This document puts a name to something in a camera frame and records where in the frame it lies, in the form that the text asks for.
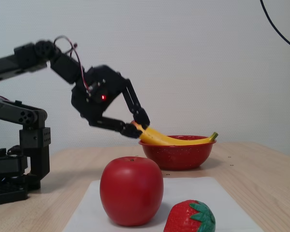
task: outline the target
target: white paper sheet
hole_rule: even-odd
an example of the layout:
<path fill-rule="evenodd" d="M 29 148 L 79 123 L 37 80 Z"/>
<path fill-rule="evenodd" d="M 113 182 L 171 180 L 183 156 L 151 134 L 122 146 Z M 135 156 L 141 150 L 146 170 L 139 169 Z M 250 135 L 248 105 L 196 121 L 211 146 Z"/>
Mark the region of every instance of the white paper sheet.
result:
<path fill-rule="evenodd" d="M 165 178 L 161 207 L 155 217 L 141 227 L 120 227 L 106 215 L 100 201 L 100 181 L 90 184 L 64 232 L 163 232 L 173 205 L 193 199 L 204 202 L 216 218 L 216 232 L 262 232 L 224 188 L 211 177 Z"/>

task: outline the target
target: red apple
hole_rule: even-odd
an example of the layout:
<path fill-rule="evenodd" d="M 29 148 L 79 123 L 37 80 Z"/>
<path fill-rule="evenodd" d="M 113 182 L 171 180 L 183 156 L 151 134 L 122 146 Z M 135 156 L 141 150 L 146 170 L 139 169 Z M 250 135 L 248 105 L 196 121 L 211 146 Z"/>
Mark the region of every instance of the red apple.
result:
<path fill-rule="evenodd" d="M 108 217 L 116 224 L 144 225 L 153 218 L 162 202 L 161 170 L 147 158 L 115 159 L 102 173 L 100 197 Z"/>

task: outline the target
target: yellow banana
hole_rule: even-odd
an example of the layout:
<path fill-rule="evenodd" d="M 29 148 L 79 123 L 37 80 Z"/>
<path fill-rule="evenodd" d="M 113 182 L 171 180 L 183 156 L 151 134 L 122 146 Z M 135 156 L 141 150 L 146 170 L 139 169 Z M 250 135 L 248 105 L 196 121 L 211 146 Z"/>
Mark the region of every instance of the yellow banana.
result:
<path fill-rule="evenodd" d="M 136 128 L 143 132 L 140 136 L 140 139 L 147 144 L 152 145 L 165 145 L 165 146 L 185 146 L 185 145 L 196 145 L 196 144 L 206 144 L 214 141 L 218 133 L 214 132 L 210 137 L 207 137 L 205 139 L 196 139 L 196 140 L 181 140 L 181 139 L 175 139 L 171 138 L 169 136 L 166 136 L 164 134 L 161 134 L 160 132 L 147 127 L 146 130 L 143 129 L 143 127 L 136 122 L 132 122 Z"/>

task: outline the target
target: speckled red bowl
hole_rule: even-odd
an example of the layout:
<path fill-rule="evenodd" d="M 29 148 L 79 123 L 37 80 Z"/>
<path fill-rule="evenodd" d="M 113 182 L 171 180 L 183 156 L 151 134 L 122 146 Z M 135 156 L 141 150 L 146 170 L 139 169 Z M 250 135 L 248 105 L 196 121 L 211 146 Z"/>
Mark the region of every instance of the speckled red bowl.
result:
<path fill-rule="evenodd" d="M 203 139 L 204 136 L 172 135 L 169 136 L 182 140 Z M 207 144 L 187 146 L 160 146 L 139 142 L 147 158 L 153 160 L 163 170 L 182 171 L 199 167 L 209 157 L 213 141 Z"/>

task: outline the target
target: table surface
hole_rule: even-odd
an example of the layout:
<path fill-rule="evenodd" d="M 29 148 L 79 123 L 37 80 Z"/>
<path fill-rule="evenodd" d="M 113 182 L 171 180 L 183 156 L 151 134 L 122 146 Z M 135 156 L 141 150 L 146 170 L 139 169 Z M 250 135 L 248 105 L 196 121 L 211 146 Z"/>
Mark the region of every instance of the table surface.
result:
<path fill-rule="evenodd" d="M 140 146 L 63 150 L 51 157 L 42 188 L 25 201 L 0 205 L 0 232 L 61 232 L 106 164 L 140 156 Z M 265 232 L 290 232 L 290 157 L 256 143 L 216 143 L 192 171 L 164 177 L 214 177 Z"/>

